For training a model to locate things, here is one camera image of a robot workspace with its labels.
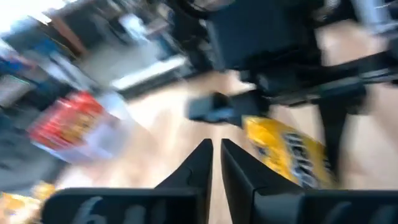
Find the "orange spicy noodle packet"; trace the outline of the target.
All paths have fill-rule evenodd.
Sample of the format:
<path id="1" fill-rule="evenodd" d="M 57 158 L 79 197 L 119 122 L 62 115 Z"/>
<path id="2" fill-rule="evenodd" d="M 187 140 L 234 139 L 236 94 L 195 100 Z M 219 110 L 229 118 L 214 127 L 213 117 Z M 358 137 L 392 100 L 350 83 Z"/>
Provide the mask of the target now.
<path id="1" fill-rule="evenodd" d="M 87 91 L 76 91 L 59 98 L 28 129 L 33 142 L 55 151 L 84 143 L 105 115 L 105 109 Z"/>

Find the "clear plastic bin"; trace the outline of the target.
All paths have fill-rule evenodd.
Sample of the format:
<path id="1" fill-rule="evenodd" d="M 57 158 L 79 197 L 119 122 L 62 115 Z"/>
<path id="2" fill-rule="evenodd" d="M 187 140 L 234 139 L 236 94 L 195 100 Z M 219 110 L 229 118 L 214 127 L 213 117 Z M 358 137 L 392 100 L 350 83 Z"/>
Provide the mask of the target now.
<path id="1" fill-rule="evenodd" d="M 134 121 L 128 112 L 124 98 L 120 94 L 115 91 L 101 91 L 96 94 L 90 94 L 103 106 L 105 115 L 97 126 L 85 135 L 85 141 L 82 145 L 70 146 L 64 150 L 55 151 L 30 139 L 31 143 L 70 164 L 86 163 L 114 157 L 123 148 Z"/>

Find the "yellow Maruchan noodle packet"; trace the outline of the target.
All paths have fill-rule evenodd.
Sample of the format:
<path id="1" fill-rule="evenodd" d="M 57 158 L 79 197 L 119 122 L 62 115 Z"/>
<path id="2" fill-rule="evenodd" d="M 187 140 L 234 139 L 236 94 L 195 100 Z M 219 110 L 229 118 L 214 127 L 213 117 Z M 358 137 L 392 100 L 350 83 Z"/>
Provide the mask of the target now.
<path id="1" fill-rule="evenodd" d="M 276 119 L 245 116 L 243 129 L 261 162 L 305 189 L 333 189 L 336 179 L 325 147 L 305 133 Z"/>
<path id="2" fill-rule="evenodd" d="M 0 193 L 0 224 L 43 224 L 42 207 L 56 188 L 41 181 L 30 192 L 31 196 Z"/>

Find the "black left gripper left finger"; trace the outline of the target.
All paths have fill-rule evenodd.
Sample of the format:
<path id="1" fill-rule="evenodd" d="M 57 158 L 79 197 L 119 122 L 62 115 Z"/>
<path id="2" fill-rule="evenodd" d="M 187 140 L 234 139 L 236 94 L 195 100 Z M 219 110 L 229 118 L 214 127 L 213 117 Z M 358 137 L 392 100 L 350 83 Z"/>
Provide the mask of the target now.
<path id="1" fill-rule="evenodd" d="M 213 144 L 204 139 L 152 189 L 67 188 L 44 203 L 42 224 L 207 224 Z"/>

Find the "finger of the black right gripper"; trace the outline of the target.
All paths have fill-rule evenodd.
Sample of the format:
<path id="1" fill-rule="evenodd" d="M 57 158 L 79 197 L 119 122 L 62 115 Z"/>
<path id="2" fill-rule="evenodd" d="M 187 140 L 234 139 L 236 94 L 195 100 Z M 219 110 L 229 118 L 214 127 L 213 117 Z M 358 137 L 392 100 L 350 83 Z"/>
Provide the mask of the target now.
<path id="1" fill-rule="evenodd" d="M 326 157 L 335 179 L 340 178 L 340 143 L 345 126 L 347 109 L 341 105 L 319 104 L 323 124 Z"/>

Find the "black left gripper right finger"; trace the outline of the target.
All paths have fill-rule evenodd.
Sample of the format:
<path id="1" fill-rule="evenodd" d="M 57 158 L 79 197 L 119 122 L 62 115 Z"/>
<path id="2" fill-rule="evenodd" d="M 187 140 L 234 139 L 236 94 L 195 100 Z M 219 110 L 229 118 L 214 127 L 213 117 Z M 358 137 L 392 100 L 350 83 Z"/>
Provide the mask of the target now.
<path id="1" fill-rule="evenodd" d="M 233 224 L 398 224 L 398 190 L 305 189 L 221 141 Z"/>

